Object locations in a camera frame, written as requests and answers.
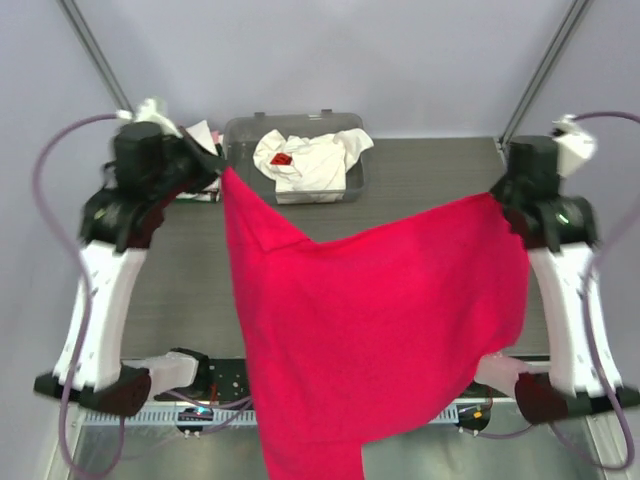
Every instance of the red cloth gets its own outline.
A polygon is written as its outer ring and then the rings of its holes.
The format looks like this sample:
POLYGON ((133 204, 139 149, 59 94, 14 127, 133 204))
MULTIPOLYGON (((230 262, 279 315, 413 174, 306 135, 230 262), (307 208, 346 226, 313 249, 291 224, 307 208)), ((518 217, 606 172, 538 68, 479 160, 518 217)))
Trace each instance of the red cloth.
POLYGON ((489 194, 317 243, 222 185, 271 480, 363 479, 364 443, 426 425, 520 335, 528 258, 489 194))

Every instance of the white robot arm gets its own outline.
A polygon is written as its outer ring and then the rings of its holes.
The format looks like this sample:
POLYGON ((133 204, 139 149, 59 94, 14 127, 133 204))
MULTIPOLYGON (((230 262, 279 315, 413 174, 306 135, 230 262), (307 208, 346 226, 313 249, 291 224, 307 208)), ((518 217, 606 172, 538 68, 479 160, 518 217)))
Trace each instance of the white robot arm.
POLYGON ((161 107, 149 99, 135 113, 118 114, 126 123, 113 140, 115 160, 105 166, 115 178, 105 178, 84 207, 81 254, 93 308, 80 358, 70 372, 84 312, 83 282, 62 354, 34 385, 36 392, 60 398, 71 375, 72 401, 119 416, 135 415, 148 399, 168 390, 198 396, 211 385, 209 359, 197 352, 174 349, 161 357, 120 359, 129 300, 163 209, 179 193, 209 185, 224 168, 221 149, 213 156, 199 148, 161 107))
MULTIPOLYGON (((582 309, 583 276, 597 242, 589 203, 559 193, 562 178, 588 161, 595 140, 571 116, 555 122, 551 137, 520 137, 511 144, 507 173, 492 189, 520 235, 538 280, 549 336, 551 368, 535 372, 501 354, 484 357, 475 380, 515 398, 532 424, 611 410, 589 348, 582 309)), ((600 305, 599 277, 589 285, 591 323, 604 378, 623 407, 640 404, 622 383, 600 305)))

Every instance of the plastic bin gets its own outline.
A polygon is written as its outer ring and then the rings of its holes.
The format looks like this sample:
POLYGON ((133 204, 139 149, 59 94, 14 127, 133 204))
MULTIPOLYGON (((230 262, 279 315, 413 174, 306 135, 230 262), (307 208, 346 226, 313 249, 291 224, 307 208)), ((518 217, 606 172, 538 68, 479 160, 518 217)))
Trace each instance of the plastic bin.
POLYGON ((327 197, 333 197, 335 202, 351 202, 356 200, 366 187, 365 169, 371 149, 364 151, 358 163, 347 172, 346 190, 278 194, 275 191, 276 183, 264 176, 254 165, 253 153, 262 137, 273 129, 279 130, 286 138, 289 135, 317 137, 362 127, 362 119, 358 115, 334 113, 331 110, 323 110, 317 115, 272 116, 256 113, 253 117, 236 118, 227 123, 223 147, 231 167, 254 192, 268 203, 317 203, 318 198, 326 199, 327 197))

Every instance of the gray tabletop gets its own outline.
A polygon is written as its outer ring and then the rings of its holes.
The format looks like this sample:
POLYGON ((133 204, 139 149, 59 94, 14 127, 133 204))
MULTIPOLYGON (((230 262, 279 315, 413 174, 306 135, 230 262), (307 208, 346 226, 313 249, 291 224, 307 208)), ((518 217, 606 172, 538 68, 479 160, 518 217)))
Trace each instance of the gray tabletop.
MULTIPOLYGON (((486 191, 502 172, 489 138, 377 140, 367 167, 369 189, 358 201, 280 211, 314 240, 335 240, 486 191)), ((166 213, 134 289, 122 356, 164 354, 174 347, 218 358, 243 356, 222 205, 176 204, 166 213)), ((510 352, 548 351, 532 277, 525 329, 510 352)))

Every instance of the white garment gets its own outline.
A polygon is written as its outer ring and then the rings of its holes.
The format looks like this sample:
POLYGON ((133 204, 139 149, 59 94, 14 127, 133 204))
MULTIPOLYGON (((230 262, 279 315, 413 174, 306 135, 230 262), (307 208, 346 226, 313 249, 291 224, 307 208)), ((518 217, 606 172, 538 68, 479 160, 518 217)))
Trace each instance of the white garment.
MULTIPOLYGON (((189 135, 198 142, 198 144, 213 155, 218 155, 216 145, 213 141, 213 134, 209 128, 209 123, 202 120, 199 123, 187 128, 189 135)), ((219 135, 218 142, 222 144, 224 135, 219 135)), ((217 202, 220 200, 220 178, 214 180, 212 184, 202 189, 198 193, 180 193, 176 200, 191 200, 198 202, 217 202)))
POLYGON ((290 136, 277 130, 266 134, 253 155, 255 166, 276 182, 278 203, 327 203, 342 199, 347 172, 360 154, 373 147, 373 140, 360 128, 329 133, 316 138, 290 136), (278 153, 292 158, 290 165, 272 165, 278 153), (305 194, 294 192, 321 192, 305 194))

